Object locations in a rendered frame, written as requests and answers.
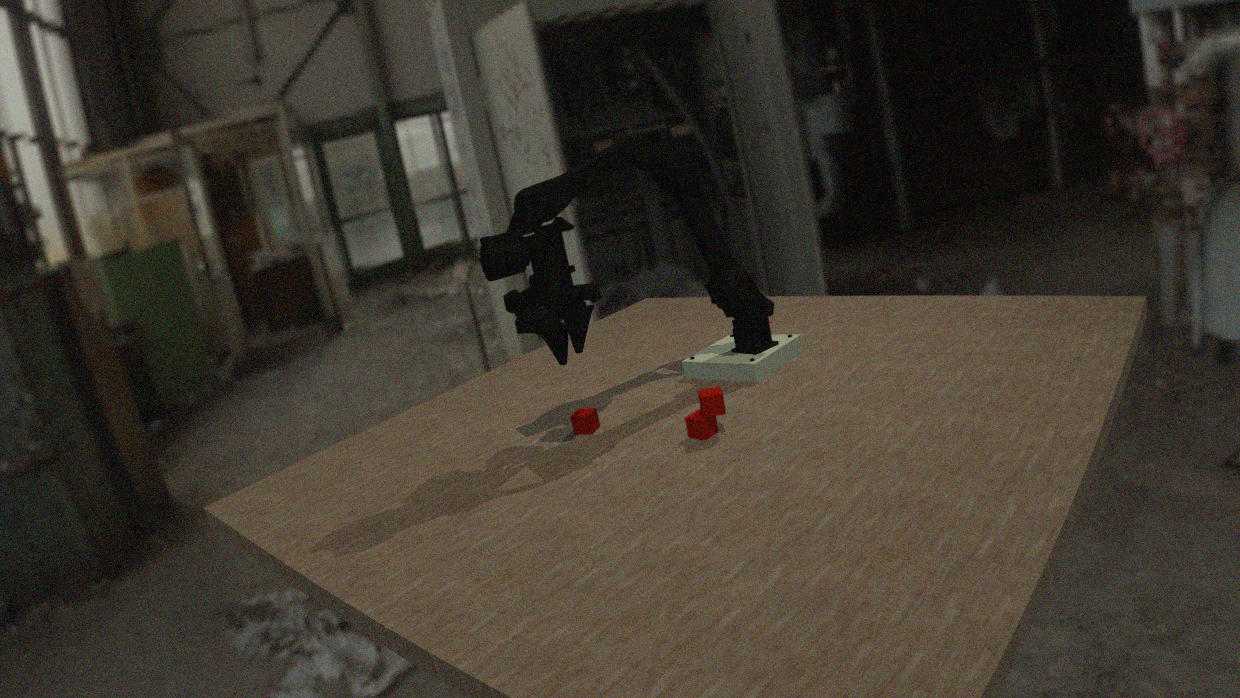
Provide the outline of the red cube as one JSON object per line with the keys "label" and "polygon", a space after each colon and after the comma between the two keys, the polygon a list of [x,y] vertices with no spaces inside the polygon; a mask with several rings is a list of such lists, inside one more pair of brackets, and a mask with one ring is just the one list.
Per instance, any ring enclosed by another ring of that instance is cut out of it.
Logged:
{"label": "red cube", "polygon": [[698,391],[698,393],[701,399],[701,414],[703,418],[725,414],[723,393],[719,387]]}
{"label": "red cube", "polygon": [[718,433],[718,425],[715,417],[703,418],[701,410],[694,412],[692,415],[686,417],[687,433],[689,438],[704,440]]}
{"label": "red cube", "polygon": [[578,409],[570,417],[570,423],[574,434],[582,435],[591,435],[600,426],[596,408]]}

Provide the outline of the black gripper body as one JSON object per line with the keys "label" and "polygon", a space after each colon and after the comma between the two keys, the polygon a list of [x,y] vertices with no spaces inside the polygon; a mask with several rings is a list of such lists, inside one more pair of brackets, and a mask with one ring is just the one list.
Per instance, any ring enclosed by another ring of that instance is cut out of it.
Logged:
{"label": "black gripper body", "polygon": [[560,312],[582,310],[587,307],[584,300],[596,303],[601,299],[600,288],[594,283],[573,285],[572,272],[575,267],[569,267],[568,262],[533,269],[529,283],[537,284],[541,307],[518,315],[515,321],[518,334],[551,331],[562,324]]}

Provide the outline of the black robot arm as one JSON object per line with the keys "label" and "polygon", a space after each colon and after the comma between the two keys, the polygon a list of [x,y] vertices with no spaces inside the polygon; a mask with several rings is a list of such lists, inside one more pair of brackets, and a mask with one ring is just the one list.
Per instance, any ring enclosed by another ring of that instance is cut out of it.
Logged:
{"label": "black robot arm", "polygon": [[[678,206],[711,272],[711,281],[704,283],[711,303],[720,307],[725,317],[734,317],[737,348],[732,352],[759,355],[777,345],[773,341],[769,324],[774,303],[759,291],[725,245],[701,193],[701,171],[689,148],[671,148],[637,136],[620,138],[565,174],[522,188],[515,196],[515,214],[506,233],[480,238],[480,264],[489,281],[523,273],[529,260],[533,269],[567,262],[562,232],[575,226],[556,216],[578,193],[627,162],[649,172]],[[541,226],[551,219],[554,219],[552,224]],[[527,236],[531,233],[534,234]]]}

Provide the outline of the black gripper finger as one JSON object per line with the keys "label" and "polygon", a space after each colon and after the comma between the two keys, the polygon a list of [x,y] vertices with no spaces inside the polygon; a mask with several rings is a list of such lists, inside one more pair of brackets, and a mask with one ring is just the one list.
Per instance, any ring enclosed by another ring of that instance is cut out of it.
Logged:
{"label": "black gripper finger", "polygon": [[587,329],[591,317],[594,305],[587,305],[587,307],[582,307],[582,310],[560,312],[560,319],[564,322],[569,322],[570,342],[577,353],[583,352],[583,347],[587,338]]}
{"label": "black gripper finger", "polygon": [[551,331],[534,334],[546,341],[559,364],[567,364],[569,322],[562,322]]}

